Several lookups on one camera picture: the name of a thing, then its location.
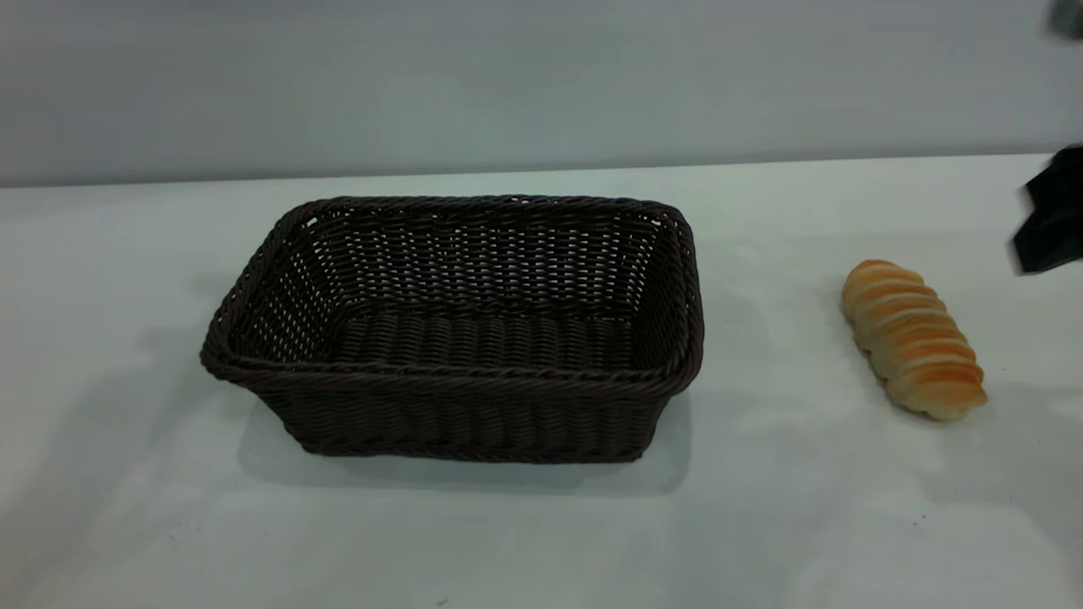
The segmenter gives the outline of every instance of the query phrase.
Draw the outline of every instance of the pastry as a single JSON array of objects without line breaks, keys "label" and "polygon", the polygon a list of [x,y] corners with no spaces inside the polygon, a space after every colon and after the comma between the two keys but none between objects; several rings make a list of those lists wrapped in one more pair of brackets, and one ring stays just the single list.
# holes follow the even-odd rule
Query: pastry
[{"label": "pastry", "polygon": [[988,401],[974,349],[917,273],[865,260],[846,277],[843,312],[895,403],[948,420]]}]

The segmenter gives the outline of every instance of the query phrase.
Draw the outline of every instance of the brown wicker basket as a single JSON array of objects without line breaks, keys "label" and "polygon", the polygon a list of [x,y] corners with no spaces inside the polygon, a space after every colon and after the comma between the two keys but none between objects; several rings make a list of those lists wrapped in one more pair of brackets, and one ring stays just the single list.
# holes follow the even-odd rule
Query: brown wicker basket
[{"label": "brown wicker basket", "polygon": [[596,197],[339,197],[290,211],[200,360],[309,452],[639,457],[703,359],[692,233]]}]

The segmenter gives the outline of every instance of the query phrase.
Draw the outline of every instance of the gray wall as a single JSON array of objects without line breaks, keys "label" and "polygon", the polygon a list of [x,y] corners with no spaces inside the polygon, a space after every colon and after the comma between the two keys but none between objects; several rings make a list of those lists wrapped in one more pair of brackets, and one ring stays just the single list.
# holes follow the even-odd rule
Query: gray wall
[{"label": "gray wall", "polygon": [[0,183],[1045,151],[1083,138],[1047,9],[0,0]]}]

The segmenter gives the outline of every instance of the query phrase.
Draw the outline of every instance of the wicker basket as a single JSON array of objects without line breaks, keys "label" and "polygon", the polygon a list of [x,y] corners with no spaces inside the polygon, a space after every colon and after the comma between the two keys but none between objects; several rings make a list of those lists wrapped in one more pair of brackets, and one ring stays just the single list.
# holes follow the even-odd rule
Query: wicker basket
[{"label": "wicker basket", "polygon": [[290,211],[200,352],[309,452],[638,458],[703,358],[676,209],[593,197],[339,197]]}]

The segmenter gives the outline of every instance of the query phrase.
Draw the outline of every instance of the white table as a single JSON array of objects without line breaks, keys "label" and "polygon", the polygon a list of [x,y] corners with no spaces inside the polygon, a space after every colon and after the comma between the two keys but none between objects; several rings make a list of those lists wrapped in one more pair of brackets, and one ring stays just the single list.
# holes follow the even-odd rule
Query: white table
[{"label": "white table", "polygon": [[[1083,607],[1083,265],[1017,277],[1047,155],[0,191],[0,607]],[[697,380],[630,465],[302,452],[196,353],[274,221],[339,194],[655,198]],[[925,274],[987,372],[888,405],[836,306]]]}]

